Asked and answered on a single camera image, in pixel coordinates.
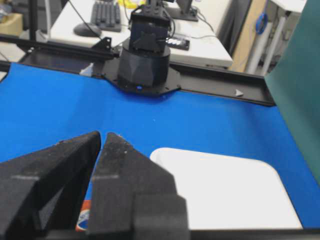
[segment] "black cable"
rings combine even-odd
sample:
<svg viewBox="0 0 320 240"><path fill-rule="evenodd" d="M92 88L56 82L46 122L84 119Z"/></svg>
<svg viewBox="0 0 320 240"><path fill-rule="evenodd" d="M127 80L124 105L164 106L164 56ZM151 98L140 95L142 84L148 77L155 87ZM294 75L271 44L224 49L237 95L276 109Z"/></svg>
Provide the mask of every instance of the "black cable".
<svg viewBox="0 0 320 240"><path fill-rule="evenodd" d="M10 60L0 51L0 55L7 61L10 62Z"/></svg>
<svg viewBox="0 0 320 240"><path fill-rule="evenodd" d="M213 32L214 34L216 34L214 28L212 27L212 25L211 25L210 23L208 23L206 20L202 19L202 18L199 17L199 16L198 16L198 19L200 19L202 22L204 22L205 24L207 24L207 25L210 27L210 29L212 30L212 32Z"/></svg>
<svg viewBox="0 0 320 240"><path fill-rule="evenodd" d="M171 36L169 37L169 39L172 39L176 33L176 23L175 23L175 20L171 17L171 21L173 23L173 31L172 31L172 34Z"/></svg>
<svg viewBox="0 0 320 240"><path fill-rule="evenodd" d="M86 25L86 27L91 31L93 32L93 34L95 34L101 41L102 41L102 38L99 36L99 34L97 34L96 32L94 32L92 30L92 28L88 25L88 23L86 23L86 21L83 19L83 17L80 15L80 13L78 12L78 10L75 8L75 6L72 4L71 0L68 0L71 7L74 9L74 11L76 12L76 14L78 14L78 16L81 18L82 22Z"/></svg>
<svg viewBox="0 0 320 240"><path fill-rule="evenodd" d="M196 11L196 16L197 16L197 18L198 18L199 20L201 20L202 22L204 22L205 24L207 24L207 25L210 27L210 29L212 30L212 32L213 32L214 34L216 34L216 33L215 33L215 30L214 30L214 27L213 27L209 22L207 22L207 19L206 19L205 15L203 15L203 14L201 13L200 9L197 8L196 6L192 6L191 9L192 9L193 11Z"/></svg>
<svg viewBox="0 0 320 240"><path fill-rule="evenodd" d="M128 20L128 22L130 23L130 19L129 19L128 14L127 14L127 6L126 6L126 1L125 0L123 0L123 6L124 6L125 17Z"/></svg>
<svg viewBox="0 0 320 240"><path fill-rule="evenodd" d="M192 38L192 39L204 39L204 38L217 38L217 36L216 35L205 35L205 36L200 36L200 37L191 36L190 38Z"/></svg>

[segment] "blue tabletop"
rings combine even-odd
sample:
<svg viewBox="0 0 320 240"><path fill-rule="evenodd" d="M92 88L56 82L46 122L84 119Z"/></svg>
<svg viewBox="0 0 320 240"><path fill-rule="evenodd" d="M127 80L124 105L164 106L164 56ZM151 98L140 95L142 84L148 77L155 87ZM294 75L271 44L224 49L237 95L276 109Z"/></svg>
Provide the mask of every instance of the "blue tabletop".
<svg viewBox="0 0 320 240"><path fill-rule="evenodd" d="M0 83L0 115L0 161L94 130L102 144L115 132L146 156L169 147L264 161L279 173L302 225L320 227L320 188L277 107L182 91L149 98L13 63Z"/></svg>

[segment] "computer mouse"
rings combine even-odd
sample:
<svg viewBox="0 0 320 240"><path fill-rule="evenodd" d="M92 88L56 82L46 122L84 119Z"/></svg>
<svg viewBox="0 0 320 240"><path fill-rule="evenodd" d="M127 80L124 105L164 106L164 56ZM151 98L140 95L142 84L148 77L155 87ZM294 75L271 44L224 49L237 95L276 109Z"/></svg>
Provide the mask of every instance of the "computer mouse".
<svg viewBox="0 0 320 240"><path fill-rule="evenodd" d="M73 29L73 32L82 37L100 37L101 30L99 27L92 23L87 23L88 26L91 28L91 30L88 28L88 26L85 23L80 23Z"/></svg>

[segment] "blue cable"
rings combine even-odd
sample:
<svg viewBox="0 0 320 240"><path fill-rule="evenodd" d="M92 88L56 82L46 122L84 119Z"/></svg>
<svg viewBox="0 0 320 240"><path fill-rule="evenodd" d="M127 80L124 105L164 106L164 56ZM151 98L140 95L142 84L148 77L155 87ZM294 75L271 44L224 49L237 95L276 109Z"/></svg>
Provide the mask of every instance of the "blue cable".
<svg viewBox="0 0 320 240"><path fill-rule="evenodd" d="M261 35L265 31L268 24L268 15L267 15L268 2L269 0L266 1L262 14L256 20L255 31L258 35Z"/></svg>

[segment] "white pipe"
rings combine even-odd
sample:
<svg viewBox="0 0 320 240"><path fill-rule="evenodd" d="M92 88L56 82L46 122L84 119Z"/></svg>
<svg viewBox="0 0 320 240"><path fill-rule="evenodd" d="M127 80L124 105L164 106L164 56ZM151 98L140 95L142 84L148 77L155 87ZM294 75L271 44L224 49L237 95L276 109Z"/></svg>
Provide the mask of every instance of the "white pipe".
<svg viewBox="0 0 320 240"><path fill-rule="evenodd" d="M44 0L45 3L45 15L46 15L46 31L48 35L48 39L51 38L51 8L50 8L50 1Z"/></svg>
<svg viewBox="0 0 320 240"><path fill-rule="evenodd" d="M247 74L255 74L259 61L261 59L261 56L264 52L264 49L266 47L266 44L268 42L268 38L270 35L270 32L272 30L272 22L268 22L266 25L266 28L264 30L264 32L261 35L257 35L255 41L254 41L254 45L252 47L252 54L248 60L247 66L246 66L246 70L245 72Z"/></svg>
<svg viewBox="0 0 320 240"><path fill-rule="evenodd" d="M263 65L263 68L261 71L262 76L265 76L268 72L271 60L275 54L276 47L277 47L277 44L278 44L280 36L281 36L282 30L285 27L286 20L287 20L287 18L285 16L282 16L279 20L278 27L276 28L276 31L274 33L274 37L273 37L271 45L270 45L270 48L269 48L268 53L266 55L266 58L264 60L264 65Z"/></svg>

